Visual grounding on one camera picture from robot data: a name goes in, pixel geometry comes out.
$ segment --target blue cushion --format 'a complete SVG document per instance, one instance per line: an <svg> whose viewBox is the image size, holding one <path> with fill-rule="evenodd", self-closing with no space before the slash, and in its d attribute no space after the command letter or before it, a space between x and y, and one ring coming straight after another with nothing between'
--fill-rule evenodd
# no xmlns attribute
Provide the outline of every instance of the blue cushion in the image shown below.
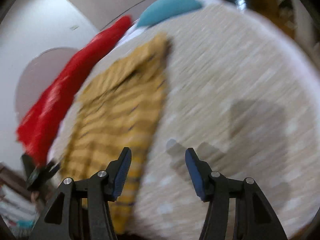
<svg viewBox="0 0 320 240"><path fill-rule="evenodd" d="M140 16L137 27L153 26L170 17L200 9L197 0L158 0L151 4Z"/></svg>

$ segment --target silver screw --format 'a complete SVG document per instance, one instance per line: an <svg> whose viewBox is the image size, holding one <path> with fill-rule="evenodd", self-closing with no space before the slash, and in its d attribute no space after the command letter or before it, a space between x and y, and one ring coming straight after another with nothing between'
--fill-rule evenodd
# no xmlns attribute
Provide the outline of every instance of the silver screw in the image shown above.
<svg viewBox="0 0 320 240"><path fill-rule="evenodd" d="M213 171L213 172L211 172L211 176L214 178L217 178L217 177L220 177L220 173L217 171Z"/></svg>
<svg viewBox="0 0 320 240"><path fill-rule="evenodd" d="M106 174L107 174L106 171L99 171L98 172L99 177L104 177L104 176L106 176Z"/></svg>
<svg viewBox="0 0 320 240"><path fill-rule="evenodd" d="M70 184L72 182L72 179L71 178L66 178L66 179L64 179L64 181L63 181L63 183L64 184Z"/></svg>
<svg viewBox="0 0 320 240"><path fill-rule="evenodd" d="M246 181L246 183L249 183L249 184L253 184L254 183L254 179L253 178L246 178L245 181Z"/></svg>

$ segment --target red cloth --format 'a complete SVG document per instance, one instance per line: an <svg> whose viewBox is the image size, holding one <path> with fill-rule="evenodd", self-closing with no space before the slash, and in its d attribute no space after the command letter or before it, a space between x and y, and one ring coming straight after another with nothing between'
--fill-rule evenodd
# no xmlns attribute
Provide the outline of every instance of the red cloth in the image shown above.
<svg viewBox="0 0 320 240"><path fill-rule="evenodd" d="M92 41L69 60L53 83L22 119L18 141L37 165L45 165L47 153L55 139L60 122L73 102L74 95L98 63L131 26L130 16L123 16L110 28L97 34Z"/></svg>

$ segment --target folded cloth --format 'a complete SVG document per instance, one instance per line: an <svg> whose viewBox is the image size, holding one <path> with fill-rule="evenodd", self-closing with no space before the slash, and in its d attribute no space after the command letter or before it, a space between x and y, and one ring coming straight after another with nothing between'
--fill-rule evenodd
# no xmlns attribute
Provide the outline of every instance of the folded cloth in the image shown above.
<svg viewBox="0 0 320 240"><path fill-rule="evenodd" d="M113 49L130 26L130 16L123 16L110 28L98 33L69 60L22 119L16 131L18 141L23 143L26 153L37 165L46 164L60 122L94 65Z"/></svg>
<svg viewBox="0 0 320 240"><path fill-rule="evenodd" d="M86 179L130 147L132 163L122 195L110 203L116 233L122 234L139 188L143 163L166 98L164 33L137 47L96 76L78 97L82 104L61 163L62 178Z"/></svg>

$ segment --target yellow cloth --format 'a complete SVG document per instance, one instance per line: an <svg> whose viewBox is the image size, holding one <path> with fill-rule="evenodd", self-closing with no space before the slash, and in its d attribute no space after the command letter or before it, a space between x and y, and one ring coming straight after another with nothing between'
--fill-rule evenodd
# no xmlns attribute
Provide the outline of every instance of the yellow cloth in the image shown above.
<svg viewBox="0 0 320 240"><path fill-rule="evenodd" d="M143 163L165 103L166 34L157 34L129 56L95 77L78 100L70 142L61 163L62 177L87 179L130 147L132 163L122 195L109 203L116 233L122 234L139 189Z"/></svg>

